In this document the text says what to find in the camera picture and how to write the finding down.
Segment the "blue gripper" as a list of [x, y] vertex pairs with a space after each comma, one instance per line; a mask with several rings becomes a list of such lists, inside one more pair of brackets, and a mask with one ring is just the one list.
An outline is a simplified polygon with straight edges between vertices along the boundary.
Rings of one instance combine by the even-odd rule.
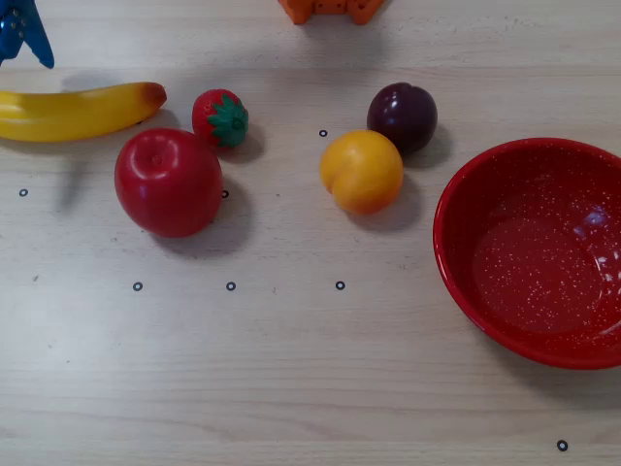
[[0, 64], [14, 59], [23, 42], [40, 63], [54, 67], [54, 56], [38, 9], [31, 0], [1, 0]]

